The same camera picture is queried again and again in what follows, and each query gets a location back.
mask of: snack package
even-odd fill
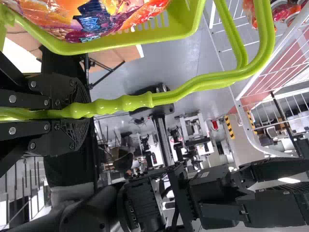
[[[287,26],[290,26],[307,2],[308,0],[270,0],[273,21],[286,23]],[[254,29],[257,29],[258,25],[255,17],[253,0],[244,0],[243,9],[249,23]]]
[[[253,0],[243,0],[243,11],[246,14],[249,23],[252,25],[252,28],[257,30],[257,20],[255,16],[255,9]]]
[[[60,40],[84,43],[129,29],[172,0],[0,0]]]

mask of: green cart handle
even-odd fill
[[[228,87],[236,81],[249,78],[263,68],[275,46],[275,30],[269,0],[254,0],[258,22],[260,46],[256,57],[248,64],[248,55],[241,37],[230,15],[225,0],[214,0],[222,24],[228,35],[237,59],[237,68],[233,71],[214,72],[200,75],[187,81],[175,90],[163,93],[147,92],[140,96],[124,95],[114,100],[98,99],[92,103],[73,103],[62,110],[30,111],[20,108],[0,108],[0,120],[39,119],[39,118],[75,118],[94,115],[113,114],[117,111],[133,111],[141,107],[153,108],[158,105],[177,102],[186,95],[208,89]]]

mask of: concrete floor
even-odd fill
[[[92,100],[115,99],[160,82],[175,89],[197,75],[220,72],[222,68],[206,27],[203,18],[198,31],[189,38],[143,45],[145,57],[124,64],[98,84],[91,91]],[[92,74],[90,82],[103,75],[104,72]],[[237,86],[234,86],[236,92],[240,90]],[[174,117],[180,114],[201,110],[204,119],[211,119],[227,113],[233,105],[228,88],[193,93],[175,103],[175,113],[166,117],[167,126],[174,124]],[[130,116],[118,116],[100,122],[103,128],[109,126],[109,139],[113,139],[114,129],[117,134],[124,131],[146,133],[154,129],[151,120],[139,128],[129,123],[131,119]]]

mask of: green plastic basket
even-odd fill
[[[248,54],[230,15],[226,1],[214,0],[237,60],[235,70],[200,75],[187,81],[177,89],[164,93],[147,92],[140,96],[124,95],[114,100],[98,99],[88,104],[73,103],[62,110],[31,111],[21,108],[0,108],[0,121],[10,119],[81,118],[92,117],[96,114],[113,114],[117,111],[133,111],[141,107],[152,108],[158,105],[174,103],[196,91],[224,88],[236,81],[249,78],[266,65],[275,46],[275,31],[270,1],[253,1],[259,28],[260,47],[256,57],[249,64]],[[168,8],[169,27],[155,27],[148,30],[144,28],[134,33],[117,34],[84,44],[66,44],[58,41],[6,7],[0,8],[2,10],[0,13],[5,16],[2,17],[5,18],[3,22],[13,24],[15,20],[52,51],[69,55],[132,44],[184,38],[197,30],[204,3],[205,0],[174,0]]]
[[[0,21],[4,23],[20,24],[34,38],[54,53],[60,55],[77,55],[89,52],[97,52],[117,47],[149,44],[155,42],[183,39],[196,32],[199,21],[203,14],[206,0],[173,0],[167,11],[155,17],[152,22],[148,21],[140,27],[122,31],[114,35],[105,36],[86,43],[68,43],[61,41],[40,27],[32,24],[20,14],[1,6]]]

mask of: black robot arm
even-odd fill
[[[309,182],[281,185],[256,192],[256,182],[276,180],[308,170],[309,160],[265,159],[241,165],[230,172],[228,165],[202,170],[188,179],[184,166],[176,163],[133,177],[118,198],[122,227],[129,232],[193,232],[191,222],[200,218],[204,229],[230,228],[243,221],[246,227],[273,228],[309,225]],[[166,225],[156,180],[168,175],[175,196],[175,215],[183,225]]]

